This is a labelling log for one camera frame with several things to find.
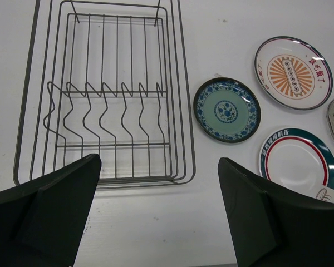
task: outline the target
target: plate with green rim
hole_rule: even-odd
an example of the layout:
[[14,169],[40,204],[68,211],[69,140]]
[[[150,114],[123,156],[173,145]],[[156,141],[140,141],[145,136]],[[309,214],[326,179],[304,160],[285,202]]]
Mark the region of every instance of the plate with green rim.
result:
[[214,78],[194,96],[195,118],[212,138],[226,143],[242,142],[257,130],[260,105],[253,92],[231,78]]
[[334,199],[334,157],[322,140],[299,128],[269,135],[259,154],[259,170],[269,181],[322,201]]

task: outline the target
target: plate with orange sunburst design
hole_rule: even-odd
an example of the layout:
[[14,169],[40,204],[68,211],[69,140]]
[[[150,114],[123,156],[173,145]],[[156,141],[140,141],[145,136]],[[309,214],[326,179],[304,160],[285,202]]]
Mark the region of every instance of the plate with orange sunburst design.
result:
[[310,44],[293,37],[265,41],[256,53],[254,67],[266,93],[293,109],[317,108],[332,92],[327,61]]

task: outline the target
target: plate rim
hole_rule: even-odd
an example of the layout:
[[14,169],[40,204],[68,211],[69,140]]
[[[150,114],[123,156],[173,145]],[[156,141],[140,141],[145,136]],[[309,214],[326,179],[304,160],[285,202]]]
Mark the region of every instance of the plate rim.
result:
[[[198,96],[200,95],[200,92],[207,86],[211,85],[212,83],[216,83],[216,82],[222,82],[222,81],[231,81],[231,82],[236,82],[238,84],[240,84],[242,87],[244,87],[244,89],[254,98],[255,104],[256,104],[256,108],[258,110],[258,114],[257,114],[257,124],[255,125],[254,129],[252,130],[251,133],[249,133],[249,135],[241,138],[241,139],[236,139],[236,140],[225,140],[225,139],[221,139],[218,138],[212,134],[210,134],[209,131],[207,131],[204,126],[202,125],[200,119],[198,119],[198,111],[197,111],[197,100],[198,100]],[[212,78],[206,82],[204,82],[196,91],[195,95],[194,95],[194,99],[193,99],[193,113],[194,113],[194,117],[196,119],[196,121],[198,122],[198,125],[200,128],[202,128],[202,130],[207,133],[211,138],[216,139],[218,141],[221,141],[223,143],[229,143],[229,144],[235,144],[235,143],[240,143],[243,142],[247,139],[249,139],[251,136],[253,136],[255,134],[255,132],[257,131],[257,129],[259,128],[260,122],[261,122],[261,107],[260,104],[255,96],[255,94],[251,91],[251,89],[249,87],[247,87],[245,84],[243,84],[242,82],[239,82],[238,80],[232,79],[232,78],[228,78],[228,77],[217,77],[217,78]]]
[[[328,67],[328,70],[329,70],[329,76],[330,76],[330,86],[329,86],[329,88],[330,88],[330,89],[329,89],[329,91],[328,91],[328,95],[326,96],[326,98],[324,98],[324,100],[323,100],[322,102],[320,102],[319,104],[317,104],[317,105],[315,105],[315,106],[313,106],[313,107],[308,107],[308,108],[296,108],[296,107],[292,107],[292,106],[286,105],[286,104],[282,103],[281,101],[277,100],[277,99],[276,99],[275,97],[273,97],[273,96],[267,91],[267,89],[263,86],[263,84],[262,84],[262,82],[261,82],[261,79],[260,79],[260,77],[259,77],[258,74],[257,74],[257,57],[258,57],[258,54],[259,54],[259,52],[261,51],[261,49],[262,49],[262,47],[263,47],[264,45],[266,45],[266,44],[269,43],[270,41],[273,41],[273,40],[275,40],[275,39],[281,39],[281,38],[283,38],[283,39],[292,39],[292,40],[298,41],[298,42],[300,42],[300,43],[303,43],[304,45],[306,45],[306,46],[308,46],[309,48],[313,49],[313,50],[315,51],[315,53],[318,54],[319,57],[321,57],[321,58],[324,59],[324,64]],[[309,43],[307,43],[307,42],[305,42],[305,41],[303,41],[303,40],[301,40],[301,39],[298,39],[298,38],[296,38],[296,37],[291,37],[291,36],[275,36],[275,37],[269,38],[269,39],[267,39],[266,41],[264,41],[264,42],[259,46],[259,48],[257,49],[256,54],[255,54],[255,58],[254,58],[254,72],[255,72],[255,74],[256,74],[256,78],[257,78],[259,84],[261,85],[262,89],[266,92],[266,94],[267,94],[268,96],[270,96],[273,100],[275,100],[277,103],[281,104],[282,106],[291,108],[291,109],[293,109],[293,110],[314,110],[314,109],[316,109],[316,108],[319,108],[320,106],[324,105],[324,104],[328,101],[329,97],[331,96],[331,94],[332,94],[332,92],[333,92],[333,74],[332,74],[332,71],[331,71],[331,69],[330,69],[330,66],[329,66],[327,60],[326,60],[326,59],[322,56],[322,54],[320,54],[320,52],[319,52],[316,48],[314,48],[312,45],[310,45]]]
[[[277,134],[277,133],[280,132],[280,131],[283,131],[283,130],[289,130],[289,129],[300,130],[300,131],[302,131],[302,132],[304,132],[304,133],[306,133],[306,134],[311,135],[312,137],[315,137],[315,138],[318,139],[319,141],[321,141],[321,143],[322,143],[326,148],[328,148],[329,153],[330,153],[330,155],[332,156],[332,158],[333,158],[333,160],[334,160],[333,153],[331,152],[331,150],[329,149],[329,147],[328,147],[328,146],[327,146],[327,145],[326,145],[326,144],[325,144],[319,137],[317,137],[316,135],[312,134],[311,132],[309,132],[309,131],[307,131],[307,130],[301,129],[301,128],[295,128],[295,127],[283,127],[283,128],[279,128],[279,129],[273,131],[271,134],[267,135],[267,137],[265,138],[265,140],[262,142],[262,145],[261,145],[261,148],[260,148],[260,152],[259,152],[259,156],[258,156],[258,170],[259,170],[259,175],[260,175],[262,178],[268,180],[268,179],[267,179],[266,177],[264,177],[263,174],[262,174],[261,157],[262,157],[262,150],[263,150],[263,147],[265,146],[265,144],[266,144],[266,142],[268,141],[268,139],[269,139],[270,137],[272,137],[274,134]],[[324,154],[322,153],[322,150],[321,150],[317,145],[314,144],[314,146],[316,146],[316,147],[319,149],[320,153],[321,153],[322,156],[325,158],[325,162],[326,162],[326,165],[327,165],[327,168],[328,168],[328,171],[329,171],[329,165],[330,165],[330,164],[329,164],[329,162],[327,161],[327,159],[326,159],[326,157],[324,156]],[[333,188],[331,188],[331,187],[328,187],[327,185],[323,185],[323,186],[326,187],[326,188],[329,188],[329,189],[333,189]]]
[[329,105],[327,106],[327,112],[326,112],[326,117],[327,117],[327,123],[328,123],[328,127],[329,127],[329,132],[331,134],[331,136],[333,137],[334,140],[334,131],[333,131],[333,126],[330,123],[330,118],[329,118],[329,109],[331,107],[331,105],[334,103],[334,98],[332,99],[332,101],[330,101]]

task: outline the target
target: blue and white plate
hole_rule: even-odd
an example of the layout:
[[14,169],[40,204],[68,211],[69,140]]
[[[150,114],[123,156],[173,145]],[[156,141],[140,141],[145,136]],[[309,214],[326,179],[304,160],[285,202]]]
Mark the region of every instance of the blue and white plate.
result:
[[261,120],[261,109],[252,91],[231,78],[203,84],[194,97],[194,114],[202,129],[219,141],[242,142],[251,137]]

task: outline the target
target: white plate with red rim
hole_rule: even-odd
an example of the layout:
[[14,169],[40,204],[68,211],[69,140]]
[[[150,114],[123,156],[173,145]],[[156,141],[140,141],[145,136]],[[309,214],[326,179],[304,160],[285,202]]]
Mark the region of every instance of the white plate with red rim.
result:
[[327,61],[310,44],[287,36],[273,37],[257,50],[254,68],[271,98],[297,110],[323,105],[332,92]]
[[259,155],[261,176],[302,195],[334,199],[334,157],[315,135],[298,128],[272,133]]

